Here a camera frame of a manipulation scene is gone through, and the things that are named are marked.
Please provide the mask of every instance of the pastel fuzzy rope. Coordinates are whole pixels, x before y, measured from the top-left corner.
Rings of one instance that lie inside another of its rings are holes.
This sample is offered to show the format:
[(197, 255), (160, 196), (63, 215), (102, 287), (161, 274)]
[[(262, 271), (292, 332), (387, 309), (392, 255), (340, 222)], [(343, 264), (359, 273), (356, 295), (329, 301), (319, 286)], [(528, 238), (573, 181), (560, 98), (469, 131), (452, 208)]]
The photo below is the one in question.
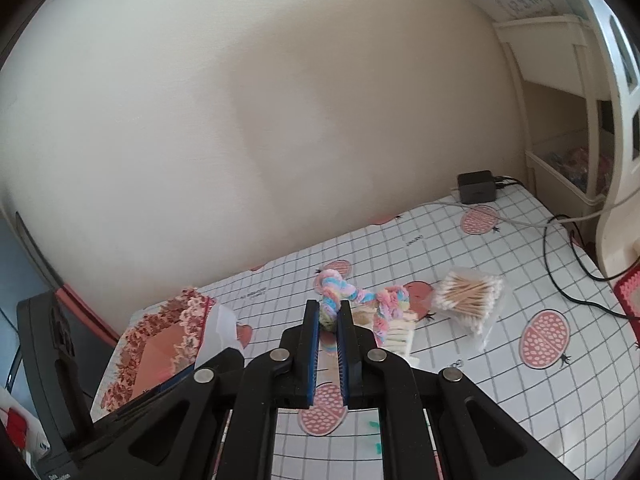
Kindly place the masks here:
[(340, 272), (333, 269), (323, 270), (316, 276), (314, 289), (322, 295), (320, 325), (330, 332), (335, 332), (335, 320), (342, 300), (374, 306), (376, 315), (373, 320), (373, 333), (379, 343), (386, 339), (389, 321), (400, 319), (402, 314), (409, 309), (409, 293), (404, 286), (386, 286), (375, 294), (351, 285), (342, 278)]

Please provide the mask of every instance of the silver screw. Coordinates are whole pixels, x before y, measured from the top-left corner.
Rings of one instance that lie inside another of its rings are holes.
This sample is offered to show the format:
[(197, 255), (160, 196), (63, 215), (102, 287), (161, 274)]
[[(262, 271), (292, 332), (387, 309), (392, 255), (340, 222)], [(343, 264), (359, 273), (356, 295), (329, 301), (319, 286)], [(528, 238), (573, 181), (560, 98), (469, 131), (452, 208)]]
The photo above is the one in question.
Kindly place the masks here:
[(214, 375), (215, 373), (213, 373), (213, 370), (211, 370), (210, 368), (200, 368), (199, 370), (196, 370), (193, 378), (197, 383), (205, 384), (210, 383)]
[(386, 352), (382, 348), (372, 348), (367, 352), (367, 357), (372, 361), (379, 363), (386, 359)]
[(462, 379), (462, 372), (457, 368), (445, 368), (442, 371), (442, 376), (450, 383), (457, 383)]
[(289, 355), (289, 350), (287, 350), (286, 348), (276, 348), (274, 350), (271, 350), (271, 353), (269, 354), (271, 359), (273, 359), (274, 361), (286, 361), (287, 359), (289, 359)]

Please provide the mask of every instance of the black box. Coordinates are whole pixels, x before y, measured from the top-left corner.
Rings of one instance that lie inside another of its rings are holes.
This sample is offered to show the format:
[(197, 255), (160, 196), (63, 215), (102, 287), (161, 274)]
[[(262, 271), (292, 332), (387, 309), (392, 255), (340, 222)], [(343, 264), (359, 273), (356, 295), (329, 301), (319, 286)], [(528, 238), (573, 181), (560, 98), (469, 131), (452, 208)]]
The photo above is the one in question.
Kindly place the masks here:
[(474, 171), (458, 175), (458, 191), (463, 204), (479, 204), (495, 200), (495, 182), (491, 171)]

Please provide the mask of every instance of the clear plastic bag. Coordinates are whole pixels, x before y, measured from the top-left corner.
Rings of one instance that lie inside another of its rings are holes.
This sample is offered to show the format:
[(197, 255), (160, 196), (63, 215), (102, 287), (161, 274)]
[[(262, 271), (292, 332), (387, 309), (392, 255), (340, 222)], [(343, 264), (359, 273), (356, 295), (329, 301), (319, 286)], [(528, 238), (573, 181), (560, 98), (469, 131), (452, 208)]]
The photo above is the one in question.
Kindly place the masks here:
[(482, 351), (510, 295), (503, 276), (452, 267), (436, 287), (431, 305), (463, 327), (474, 349)]

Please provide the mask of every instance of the white checkered tablecloth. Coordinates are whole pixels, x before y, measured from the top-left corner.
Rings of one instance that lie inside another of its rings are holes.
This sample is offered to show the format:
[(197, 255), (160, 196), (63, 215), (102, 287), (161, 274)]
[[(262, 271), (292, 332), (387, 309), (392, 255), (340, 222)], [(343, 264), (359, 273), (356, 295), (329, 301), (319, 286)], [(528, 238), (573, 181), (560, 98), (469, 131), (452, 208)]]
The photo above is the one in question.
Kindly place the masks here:
[[(551, 216), (517, 186), (500, 190), (498, 199), (488, 205), (501, 216), (526, 222), (540, 223)], [(435, 314), (420, 322), (412, 355), (424, 370), (460, 366), (578, 478), (613, 478), (640, 436), (639, 355), (631, 327), (588, 306), (569, 304), (555, 291), (542, 263), (542, 230), (500, 222), (499, 230), (469, 235), (460, 228), (464, 213), (456, 206), (420, 206), (381, 226), (359, 229), (200, 290), (231, 307), (239, 322), (254, 328), (245, 352), (250, 360), (276, 348), (283, 330), (302, 322), (306, 300), (318, 298), (312, 286), (315, 271), (329, 262), (347, 260), (353, 267), (348, 281), (376, 290), (412, 281), (435, 284), (452, 266), (501, 274), (513, 290), (513, 300), (494, 326), (484, 352), (471, 349), (453, 320)], [(584, 276), (563, 229), (550, 228), (547, 240), (550, 267), (569, 295), (622, 312), (607, 283)], [(578, 254), (597, 274), (584, 252), (578, 249)], [(521, 361), (518, 345), (529, 320), (545, 309), (566, 317), (570, 341), (565, 353), (571, 361), (536, 370)], [(117, 358), (116, 349), (98, 390), (94, 418), (102, 415), (101, 392), (113, 377)], [(281, 410), (273, 478), (381, 479), (377, 423), (375, 410), (349, 412), (331, 435), (314, 437), (300, 429), (295, 412)]]

